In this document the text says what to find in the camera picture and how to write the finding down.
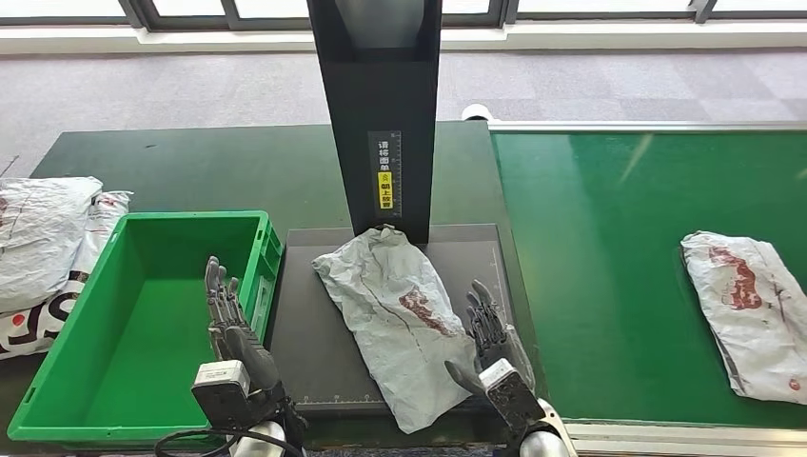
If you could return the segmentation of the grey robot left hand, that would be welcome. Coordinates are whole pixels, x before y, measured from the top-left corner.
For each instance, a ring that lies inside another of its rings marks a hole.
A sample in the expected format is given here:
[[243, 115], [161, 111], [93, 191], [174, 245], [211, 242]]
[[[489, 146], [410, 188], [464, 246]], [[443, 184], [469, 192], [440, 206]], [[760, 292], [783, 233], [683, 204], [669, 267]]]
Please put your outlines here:
[[279, 371], [268, 350], [246, 320], [238, 297], [236, 277], [210, 256], [205, 269], [205, 292], [210, 324], [207, 331], [219, 360], [241, 361], [253, 390], [273, 390], [281, 384]]

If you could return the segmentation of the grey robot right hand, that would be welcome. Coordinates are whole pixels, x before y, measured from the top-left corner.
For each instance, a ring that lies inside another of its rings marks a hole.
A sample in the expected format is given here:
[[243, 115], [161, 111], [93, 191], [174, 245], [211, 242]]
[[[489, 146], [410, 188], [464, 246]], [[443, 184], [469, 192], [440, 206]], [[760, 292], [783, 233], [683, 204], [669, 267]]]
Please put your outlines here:
[[472, 395], [483, 396], [479, 375], [500, 359], [506, 359], [522, 377], [528, 390], [535, 393], [533, 368], [515, 327], [501, 317], [497, 301], [481, 281], [474, 279], [471, 287], [472, 290], [466, 293], [469, 305], [465, 312], [469, 328], [465, 332], [474, 340], [476, 356], [472, 364], [444, 361], [445, 369], [457, 385]]

